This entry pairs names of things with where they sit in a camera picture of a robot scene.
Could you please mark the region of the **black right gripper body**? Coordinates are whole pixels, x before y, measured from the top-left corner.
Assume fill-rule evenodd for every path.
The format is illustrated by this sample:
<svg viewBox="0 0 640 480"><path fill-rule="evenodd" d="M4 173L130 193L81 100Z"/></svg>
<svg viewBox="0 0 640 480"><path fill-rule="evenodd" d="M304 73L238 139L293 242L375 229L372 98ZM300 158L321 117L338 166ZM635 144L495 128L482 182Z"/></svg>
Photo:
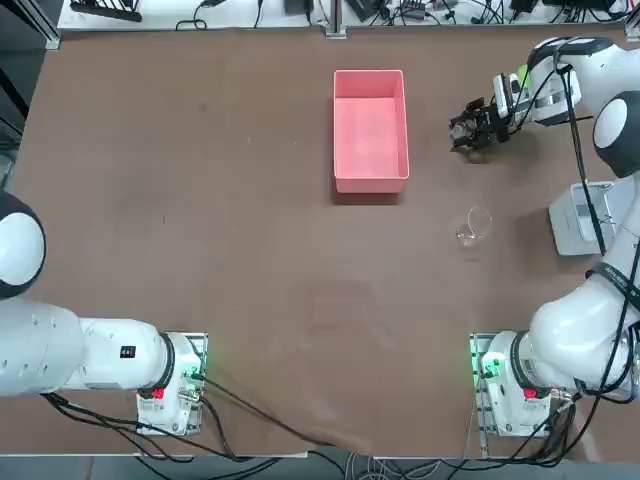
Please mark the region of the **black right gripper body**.
<svg viewBox="0 0 640 480"><path fill-rule="evenodd" d="M498 143L505 143L510 139L511 114L500 116L497 107L489 108L489 130Z"/></svg>

